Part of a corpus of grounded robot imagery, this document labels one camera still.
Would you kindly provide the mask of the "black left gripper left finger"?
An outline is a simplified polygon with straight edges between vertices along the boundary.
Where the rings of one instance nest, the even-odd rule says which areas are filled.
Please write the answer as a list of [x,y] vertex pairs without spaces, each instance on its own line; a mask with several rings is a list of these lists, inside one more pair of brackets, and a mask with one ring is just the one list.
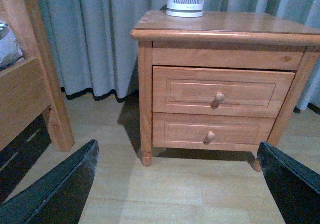
[[97,170],[91,140],[30,187],[2,204],[1,223],[79,223]]

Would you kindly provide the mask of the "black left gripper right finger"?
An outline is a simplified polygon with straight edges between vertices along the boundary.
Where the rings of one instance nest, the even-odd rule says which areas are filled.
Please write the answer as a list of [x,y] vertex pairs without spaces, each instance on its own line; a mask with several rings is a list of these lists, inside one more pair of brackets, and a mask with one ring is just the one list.
[[267,142],[257,157],[285,223],[319,223],[319,174]]

